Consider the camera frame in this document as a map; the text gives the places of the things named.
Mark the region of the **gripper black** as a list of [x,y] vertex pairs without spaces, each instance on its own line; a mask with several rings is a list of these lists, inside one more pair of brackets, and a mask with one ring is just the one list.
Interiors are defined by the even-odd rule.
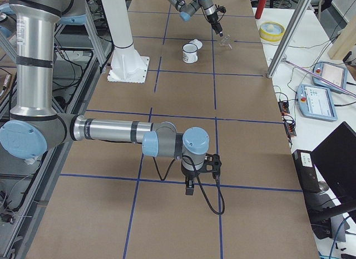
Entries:
[[194,195],[194,178],[196,176],[199,176],[200,173],[199,171],[194,171],[194,170],[188,170],[185,167],[181,167],[181,171],[183,175],[185,176],[185,195],[186,196],[193,196]]
[[222,26],[219,22],[219,16],[217,14],[209,15],[209,23],[216,34],[222,34]]

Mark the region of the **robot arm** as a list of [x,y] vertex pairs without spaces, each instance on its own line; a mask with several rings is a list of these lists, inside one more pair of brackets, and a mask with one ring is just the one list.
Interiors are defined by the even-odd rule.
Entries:
[[17,103],[1,127],[1,144],[11,155],[31,159],[68,141],[102,140],[141,144],[153,158],[181,160],[186,194],[207,172],[209,136],[199,127],[178,133],[170,122],[89,119],[52,107],[55,26],[84,24],[86,0],[9,0],[17,25]]
[[215,34],[220,37],[224,35],[223,28],[220,24],[221,18],[219,18],[217,14],[218,12],[221,12],[222,14],[226,13],[226,8],[224,6],[215,5],[212,0],[191,0],[190,3],[186,3],[185,0],[168,1],[175,7],[179,12],[181,19],[184,21],[188,21],[201,8]]

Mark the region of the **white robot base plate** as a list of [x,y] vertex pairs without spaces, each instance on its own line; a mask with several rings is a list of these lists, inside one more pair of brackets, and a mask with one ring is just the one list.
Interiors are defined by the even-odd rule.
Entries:
[[146,81],[150,58],[140,56],[140,59],[143,64],[139,64],[138,66],[135,66],[130,60],[126,61],[124,57],[118,61],[119,67],[114,67],[114,63],[112,63],[107,80],[109,82],[143,84]]

